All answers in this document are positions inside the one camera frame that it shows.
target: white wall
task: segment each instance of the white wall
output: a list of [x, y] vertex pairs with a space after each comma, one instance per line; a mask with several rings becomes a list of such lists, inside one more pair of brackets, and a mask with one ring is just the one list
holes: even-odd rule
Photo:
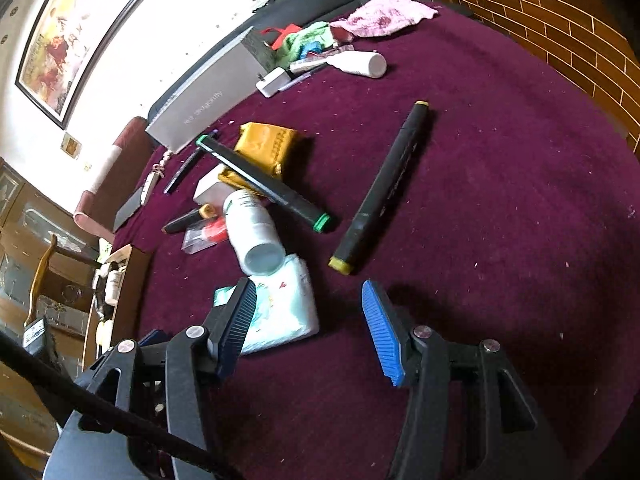
[[91, 173], [124, 125], [146, 117], [166, 89], [265, 0], [144, 0], [88, 78], [67, 131], [78, 160], [60, 150], [63, 132], [16, 88], [28, 36], [44, 0], [15, 0], [0, 19], [0, 156], [42, 193], [72, 212]]

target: small picture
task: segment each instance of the small picture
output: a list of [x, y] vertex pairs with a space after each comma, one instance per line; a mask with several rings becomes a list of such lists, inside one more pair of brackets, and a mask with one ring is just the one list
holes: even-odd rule
[[78, 158], [78, 155], [80, 155], [80, 150], [82, 149], [82, 144], [80, 144], [68, 133], [65, 133], [65, 136], [62, 139], [62, 144], [60, 144], [60, 149], [71, 158]]

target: black marker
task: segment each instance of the black marker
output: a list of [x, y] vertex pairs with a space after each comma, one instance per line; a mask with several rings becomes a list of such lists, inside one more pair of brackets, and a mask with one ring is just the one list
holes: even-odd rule
[[[218, 136], [218, 131], [213, 130], [209, 135], [215, 138]], [[187, 160], [184, 161], [183, 165], [180, 166], [180, 169], [175, 172], [175, 175], [171, 179], [171, 182], [169, 182], [169, 184], [167, 184], [167, 186], [164, 188], [165, 195], [171, 195], [171, 193], [175, 191], [175, 188], [180, 186], [180, 183], [187, 176], [187, 173], [189, 173], [193, 169], [193, 167], [198, 163], [202, 155], [204, 155], [204, 152], [205, 150], [198, 147], [196, 148], [195, 152], [189, 155]]]
[[178, 218], [174, 220], [171, 220], [162, 228], [162, 232], [167, 235], [181, 233], [186, 231], [196, 222], [213, 218], [215, 215], [216, 209], [211, 204], [205, 204], [202, 207], [194, 209], [193, 211], [189, 211], [188, 213], [182, 216], [178, 216]]
[[375, 222], [383, 215], [386, 203], [394, 195], [429, 117], [429, 103], [416, 101], [404, 121], [382, 167], [376, 175], [360, 209], [342, 237], [329, 267], [348, 275], [363, 247], [363, 241]]
[[242, 155], [239, 155], [234, 150], [206, 135], [196, 140], [196, 144], [215, 156], [222, 164], [239, 174], [269, 200], [302, 216], [302, 218], [312, 225], [316, 233], [323, 232], [327, 227], [327, 224], [331, 220], [331, 217], [327, 213], [313, 205], [306, 198], [300, 196], [286, 184], [264, 173], [263, 170], [246, 160]]

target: red bag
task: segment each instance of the red bag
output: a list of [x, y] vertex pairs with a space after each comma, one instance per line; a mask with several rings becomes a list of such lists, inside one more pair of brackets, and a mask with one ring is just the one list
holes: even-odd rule
[[300, 30], [302, 30], [302, 28], [300, 28], [297, 25], [294, 25], [293, 23], [289, 23], [289, 25], [287, 25], [286, 28], [270, 27], [270, 28], [265, 28], [264, 30], [261, 30], [260, 33], [261, 34], [268, 34], [272, 30], [277, 30], [280, 33], [280, 35], [278, 36], [276, 41], [274, 41], [273, 44], [271, 45], [271, 48], [273, 50], [278, 50], [282, 46], [282, 42], [284, 41], [284, 39], [289, 34], [293, 34], [294, 32], [300, 32]]

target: picture frame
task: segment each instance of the picture frame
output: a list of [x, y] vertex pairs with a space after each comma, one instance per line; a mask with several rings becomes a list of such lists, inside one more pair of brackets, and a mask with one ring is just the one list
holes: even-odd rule
[[60, 129], [66, 130], [100, 56], [141, 1], [44, 0], [15, 85]]
[[82, 144], [68, 133], [65, 132], [64, 137], [62, 137], [62, 143], [60, 144], [60, 149], [65, 152], [68, 156], [75, 159], [80, 155], [80, 151], [82, 150]]

